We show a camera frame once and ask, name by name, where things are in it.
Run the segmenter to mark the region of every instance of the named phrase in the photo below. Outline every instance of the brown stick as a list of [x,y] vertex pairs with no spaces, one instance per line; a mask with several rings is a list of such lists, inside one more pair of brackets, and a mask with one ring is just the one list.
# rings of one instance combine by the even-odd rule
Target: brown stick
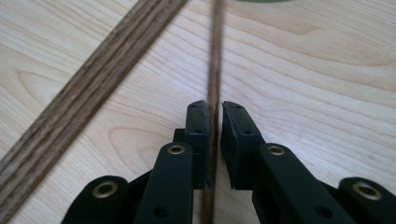
[[210,45],[209,79],[207,83],[207,104],[209,107],[209,119],[211,128],[210,148],[210,177],[212,188],[205,189],[202,202],[201,223],[213,223],[216,170],[218,161],[218,137],[219,137],[219,98],[221,83],[221,49],[223,29],[223,0],[215,0],[212,11],[212,36]]
[[140,0],[0,162],[0,222],[21,207],[186,0]]

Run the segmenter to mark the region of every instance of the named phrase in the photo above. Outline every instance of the wooden rod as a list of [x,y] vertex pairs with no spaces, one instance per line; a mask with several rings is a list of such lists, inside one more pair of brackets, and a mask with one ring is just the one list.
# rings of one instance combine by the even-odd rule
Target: wooden rod
[[216,171],[219,148],[219,98],[221,83],[221,50],[223,36],[224,0],[214,0],[212,9],[212,31],[210,44],[209,77],[207,83],[207,104],[211,128],[210,178],[212,187],[204,190],[201,223],[213,223]]
[[187,0],[139,0],[0,162],[8,222]]

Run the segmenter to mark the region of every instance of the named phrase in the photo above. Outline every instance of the thin wooden stick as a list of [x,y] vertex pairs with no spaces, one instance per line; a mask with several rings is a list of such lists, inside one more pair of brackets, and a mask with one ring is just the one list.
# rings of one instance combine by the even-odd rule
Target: thin wooden stick
[[213,223],[216,170],[218,161],[219,138],[219,98],[221,83],[221,50],[223,34],[223,0],[214,0],[212,11],[212,36],[210,45],[209,78],[207,83],[207,104],[211,128],[210,177],[213,183],[210,189],[204,190],[201,223]]
[[187,0],[140,0],[0,162],[0,223],[21,207]]

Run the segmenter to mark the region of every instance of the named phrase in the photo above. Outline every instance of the dark brown strip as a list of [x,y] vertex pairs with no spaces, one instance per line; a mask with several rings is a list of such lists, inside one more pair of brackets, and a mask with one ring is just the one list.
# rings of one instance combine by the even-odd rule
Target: dark brown strip
[[219,138],[219,98],[221,83],[221,50],[223,34],[224,0],[214,0],[212,11],[212,36],[210,44],[209,78],[207,84],[207,104],[211,128],[210,177],[212,187],[204,190],[201,223],[213,223],[216,170],[218,161]]
[[187,0],[140,0],[0,162],[6,223]]

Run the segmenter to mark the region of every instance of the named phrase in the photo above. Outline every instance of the metal ring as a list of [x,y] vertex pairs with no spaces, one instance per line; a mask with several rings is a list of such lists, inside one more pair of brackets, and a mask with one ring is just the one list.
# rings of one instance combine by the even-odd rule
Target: metal ring
[[[110,189],[106,189],[106,190],[101,189],[102,187],[107,187],[107,186],[109,186]],[[114,181],[107,180],[102,182],[100,185],[96,186],[92,191],[92,195],[95,198],[99,198],[99,199],[107,198],[108,196],[115,193],[118,187],[119,186]]]
[[181,154],[186,150],[183,146],[172,146],[168,148],[168,152],[174,155]]
[[364,182],[356,182],[352,185],[352,188],[359,193],[359,195],[370,200],[380,200],[382,198],[381,192],[378,189],[373,188],[371,185]]
[[276,156],[281,156],[285,154],[285,150],[281,147],[268,147],[268,151]]

